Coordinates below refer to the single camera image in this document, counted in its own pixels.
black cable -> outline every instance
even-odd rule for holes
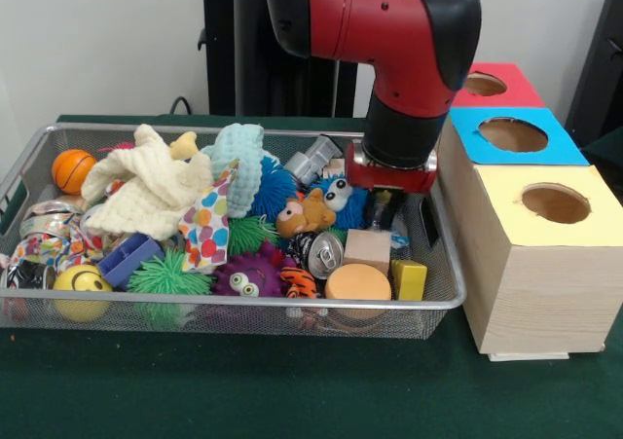
[[[184,106],[186,107],[186,113],[189,115],[193,114],[193,110],[191,110],[191,105],[188,102],[188,100],[183,97],[183,96],[178,96],[177,98],[175,98],[175,101],[173,102],[173,104],[171,105],[171,109],[168,110],[168,114],[169,115],[174,115],[175,114],[175,110],[177,109],[177,105],[179,105],[180,101],[182,103],[184,103]]]

metal wire basket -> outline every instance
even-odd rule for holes
[[[0,252],[11,255],[19,242],[19,222],[33,203],[53,199],[59,192],[50,176],[55,157],[66,149],[92,153],[119,142],[132,141],[136,126],[56,124],[39,130],[0,185],[4,198]],[[218,128],[155,127],[166,142],[181,132],[194,130],[198,145],[214,141]],[[326,133],[342,147],[360,133],[266,130],[264,147],[287,161],[305,151]],[[447,226],[441,192],[435,186],[429,196],[433,226],[439,239],[430,243],[421,219],[424,198],[411,195],[402,215],[410,245],[392,251],[392,258],[411,258],[428,266],[423,301],[304,300],[225,296],[178,296],[137,293],[69,292],[0,289],[5,309],[16,302],[22,317],[0,314],[4,327],[89,329],[113,331],[176,331],[273,335],[317,335],[426,339],[447,310],[460,306],[465,285],[453,236]],[[75,311],[106,305],[104,315],[91,322],[75,322],[58,312],[58,301],[71,303]]]

orange basketball toy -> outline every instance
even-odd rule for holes
[[[80,196],[80,188],[97,160],[89,152],[65,150],[52,164],[52,178],[65,194]]]

polka dot fabric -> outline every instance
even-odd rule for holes
[[[216,182],[203,191],[179,222],[186,239],[182,270],[211,274],[227,262],[230,237],[227,194],[238,173],[238,159],[223,170]]]

googly eyes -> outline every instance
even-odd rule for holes
[[[260,296],[260,289],[249,281],[248,277],[242,272],[236,272],[230,276],[230,286],[239,293],[240,296]]]
[[[334,212],[339,212],[347,206],[348,198],[352,194],[352,187],[346,179],[336,179],[324,195],[324,203]]]

